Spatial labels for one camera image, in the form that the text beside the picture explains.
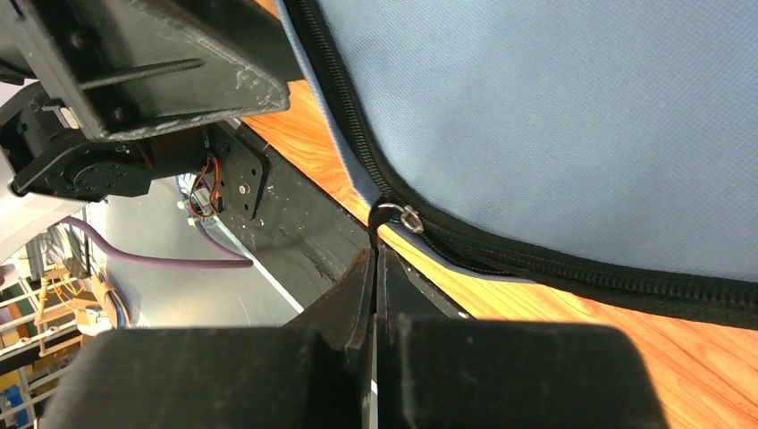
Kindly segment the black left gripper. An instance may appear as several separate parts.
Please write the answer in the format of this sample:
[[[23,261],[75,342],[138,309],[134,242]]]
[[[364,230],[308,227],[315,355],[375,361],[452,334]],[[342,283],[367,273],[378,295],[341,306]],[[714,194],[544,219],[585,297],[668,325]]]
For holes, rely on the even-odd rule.
[[[1,107],[18,196],[145,195],[206,165],[206,128],[185,129],[284,111],[303,77],[281,22],[254,1],[15,1],[12,44],[42,85]],[[50,97],[90,139],[127,141],[64,127]]]

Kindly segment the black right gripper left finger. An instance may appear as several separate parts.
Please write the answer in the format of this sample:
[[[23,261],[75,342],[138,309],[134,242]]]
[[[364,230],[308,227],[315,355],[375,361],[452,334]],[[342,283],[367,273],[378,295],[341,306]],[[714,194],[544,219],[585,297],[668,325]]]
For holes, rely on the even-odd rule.
[[[45,428],[367,428],[376,253],[281,327],[120,329],[75,358]]]

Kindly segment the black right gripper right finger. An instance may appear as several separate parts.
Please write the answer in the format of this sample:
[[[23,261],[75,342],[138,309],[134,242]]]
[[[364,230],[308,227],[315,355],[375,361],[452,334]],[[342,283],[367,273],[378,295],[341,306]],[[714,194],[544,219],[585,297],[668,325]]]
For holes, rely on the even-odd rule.
[[[664,428],[644,360],[601,324],[450,317],[376,256],[382,428]]]

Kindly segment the blue-grey student backpack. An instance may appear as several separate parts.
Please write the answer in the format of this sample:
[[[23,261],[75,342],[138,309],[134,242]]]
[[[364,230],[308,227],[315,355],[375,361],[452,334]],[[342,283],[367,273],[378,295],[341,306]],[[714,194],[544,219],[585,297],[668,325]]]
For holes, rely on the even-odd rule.
[[[277,9],[374,222],[463,273],[756,328],[756,2]]]

